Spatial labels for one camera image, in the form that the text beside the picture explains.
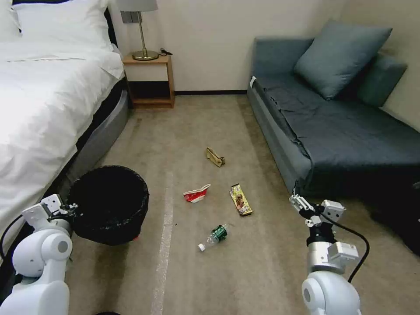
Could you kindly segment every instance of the sofa cushion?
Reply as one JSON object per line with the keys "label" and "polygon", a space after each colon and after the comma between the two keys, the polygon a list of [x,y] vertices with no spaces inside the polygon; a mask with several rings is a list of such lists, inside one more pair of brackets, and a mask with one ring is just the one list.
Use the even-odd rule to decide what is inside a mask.
{"label": "sofa cushion", "polygon": [[326,101],[293,75],[254,84],[279,127],[310,157],[308,189],[351,193],[420,180],[420,133],[389,114],[360,101]]}
{"label": "sofa cushion", "polygon": [[330,20],[294,71],[324,98],[332,99],[375,56],[391,31]]}

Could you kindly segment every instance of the white pillow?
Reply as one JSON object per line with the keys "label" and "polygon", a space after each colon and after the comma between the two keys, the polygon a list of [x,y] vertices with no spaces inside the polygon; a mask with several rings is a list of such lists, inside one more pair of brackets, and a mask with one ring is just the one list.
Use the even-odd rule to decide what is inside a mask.
{"label": "white pillow", "polygon": [[0,41],[19,38],[19,24],[12,0],[0,0]]}
{"label": "white pillow", "polygon": [[23,39],[112,51],[104,16],[107,5],[107,0],[71,0],[22,3],[13,8],[19,16]]}

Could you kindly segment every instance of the white duvet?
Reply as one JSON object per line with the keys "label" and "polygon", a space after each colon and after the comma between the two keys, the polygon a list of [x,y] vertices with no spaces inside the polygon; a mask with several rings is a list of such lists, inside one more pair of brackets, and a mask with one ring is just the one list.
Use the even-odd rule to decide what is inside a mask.
{"label": "white duvet", "polygon": [[115,52],[1,43],[0,235],[76,153],[77,139],[123,72]]}

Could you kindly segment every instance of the brass lamp base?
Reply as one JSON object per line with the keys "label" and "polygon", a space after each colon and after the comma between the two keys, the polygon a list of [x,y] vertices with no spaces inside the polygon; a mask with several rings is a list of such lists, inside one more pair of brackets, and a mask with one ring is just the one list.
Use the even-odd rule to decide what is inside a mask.
{"label": "brass lamp base", "polygon": [[159,58],[159,54],[153,50],[140,50],[137,52],[133,52],[133,59],[140,60],[140,61],[148,61]]}

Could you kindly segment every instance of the baseboard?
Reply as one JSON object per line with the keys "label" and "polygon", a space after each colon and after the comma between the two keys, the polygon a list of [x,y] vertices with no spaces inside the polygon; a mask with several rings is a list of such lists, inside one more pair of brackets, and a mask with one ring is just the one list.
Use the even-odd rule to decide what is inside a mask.
{"label": "baseboard", "polygon": [[246,90],[175,91],[175,95],[244,95]]}

